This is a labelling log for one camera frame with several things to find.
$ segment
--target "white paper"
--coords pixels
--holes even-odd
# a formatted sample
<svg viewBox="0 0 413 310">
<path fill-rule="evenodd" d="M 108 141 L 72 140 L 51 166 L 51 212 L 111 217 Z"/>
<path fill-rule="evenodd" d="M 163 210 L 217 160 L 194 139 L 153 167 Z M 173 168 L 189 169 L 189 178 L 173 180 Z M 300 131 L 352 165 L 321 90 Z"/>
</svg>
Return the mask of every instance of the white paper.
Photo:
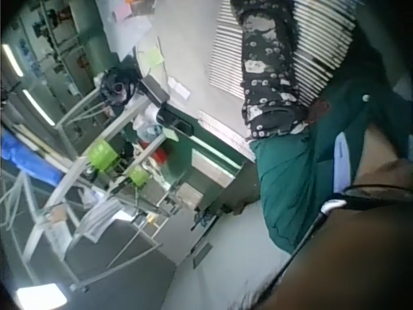
<svg viewBox="0 0 413 310">
<path fill-rule="evenodd" d="M 66 222 L 45 225 L 45 234 L 50 242 L 53 251 L 60 260 L 64 260 L 66 251 L 72 242 L 72 235 Z"/>
<path fill-rule="evenodd" d="M 176 92 L 182 96 L 183 99 L 187 100 L 191 95 L 191 92 L 187 90 L 182 84 L 178 83 L 175 87 Z"/>
<path fill-rule="evenodd" d="M 124 0 L 96 0 L 96 5 L 101 16 L 109 48 L 117 53 L 122 61 L 138 42 L 152 28 L 146 16 L 134 16 L 116 23 L 113 11 L 125 3 Z"/>
<path fill-rule="evenodd" d="M 114 215 L 122 208 L 123 206 L 114 198 L 97 203 L 82 218 L 75 234 L 85 236 L 90 241 L 97 243 L 102 234 L 113 223 Z"/>
<path fill-rule="evenodd" d="M 176 79 L 174 79 L 173 77 L 168 77 L 168 85 L 170 88 L 175 89 L 176 85 L 178 84 L 178 82 L 176 81 Z"/>
</svg>

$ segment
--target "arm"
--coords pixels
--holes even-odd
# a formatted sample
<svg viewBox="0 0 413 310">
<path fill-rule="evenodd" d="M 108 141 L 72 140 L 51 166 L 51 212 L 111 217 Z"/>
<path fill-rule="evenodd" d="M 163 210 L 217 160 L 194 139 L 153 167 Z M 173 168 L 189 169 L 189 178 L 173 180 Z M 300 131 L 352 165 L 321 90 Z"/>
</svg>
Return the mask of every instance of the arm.
<svg viewBox="0 0 413 310">
<path fill-rule="evenodd" d="M 307 116 L 307 109 L 298 103 L 293 67 L 297 35 L 289 3 L 232 0 L 234 14 L 243 29 L 242 115 L 249 140 L 297 133 Z"/>
<path fill-rule="evenodd" d="M 307 110 L 298 104 L 289 3 L 232 0 L 243 29 L 242 115 L 257 158 L 261 205 L 272 241 L 291 253 L 318 210 L 311 204 L 314 148 L 308 133 L 296 129 Z"/>
</svg>

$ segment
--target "skin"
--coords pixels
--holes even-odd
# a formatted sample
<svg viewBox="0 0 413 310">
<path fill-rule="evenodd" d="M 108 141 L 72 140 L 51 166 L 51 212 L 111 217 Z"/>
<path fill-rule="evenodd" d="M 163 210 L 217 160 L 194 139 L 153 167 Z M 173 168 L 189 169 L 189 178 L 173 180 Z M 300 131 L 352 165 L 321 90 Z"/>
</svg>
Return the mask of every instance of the skin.
<svg viewBox="0 0 413 310">
<path fill-rule="evenodd" d="M 370 126 L 354 183 L 411 189 L 412 175 L 413 166 L 397 159 L 384 135 Z M 262 309 L 355 309 L 349 302 L 366 298 L 372 284 L 379 285 L 388 277 L 388 269 L 380 266 L 387 263 L 397 227 L 380 214 L 377 209 L 359 213 L 334 211 L 292 262 L 276 293 Z"/>
</svg>

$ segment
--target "green scrubs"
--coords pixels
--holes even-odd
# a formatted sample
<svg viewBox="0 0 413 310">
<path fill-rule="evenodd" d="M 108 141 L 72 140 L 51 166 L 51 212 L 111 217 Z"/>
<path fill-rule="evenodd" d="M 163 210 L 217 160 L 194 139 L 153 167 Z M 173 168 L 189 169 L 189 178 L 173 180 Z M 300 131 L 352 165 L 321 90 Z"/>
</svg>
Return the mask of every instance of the green scrubs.
<svg viewBox="0 0 413 310">
<path fill-rule="evenodd" d="M 406 158 L 412 133 L 412 103 L 385 82 L 381 58 L 356 32 L 347 60 L 322 94 L 329 109 L 308 130 L 251 144 L 261 182 L 261 205 L 272 241 L 292 253 L 333 193 L 334 145 L 345 133 L 352 181 L 364 135 L 375 124 Z"/>
</svg>

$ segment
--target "sticky note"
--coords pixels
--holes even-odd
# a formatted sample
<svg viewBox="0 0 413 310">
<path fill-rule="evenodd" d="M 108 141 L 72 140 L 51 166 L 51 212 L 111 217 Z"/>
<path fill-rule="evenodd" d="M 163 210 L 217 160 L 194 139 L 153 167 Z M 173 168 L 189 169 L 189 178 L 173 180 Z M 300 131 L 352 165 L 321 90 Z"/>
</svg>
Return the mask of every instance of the sticky note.
<svg viewBox="0 0 413 310">
<path fill-rule="evenodd" d="M 164 60 L 165 59 L 163 58 L 163 55 L 158 47 L 145 52 L 143 55 L 143 61 L 149 66 L 149 68 L 155 68 L 159 64 L 163 63 Z"/>
<path fill-rule="evenodd" d="M 123 21 L 127 17 L 132 15 L 132 9 L 130 8 L 130 4 L 124 3 L 122 5 L 119 5 L 115 10 L 114 10 L 114 17 L 116 22 Z"/>
</svg>

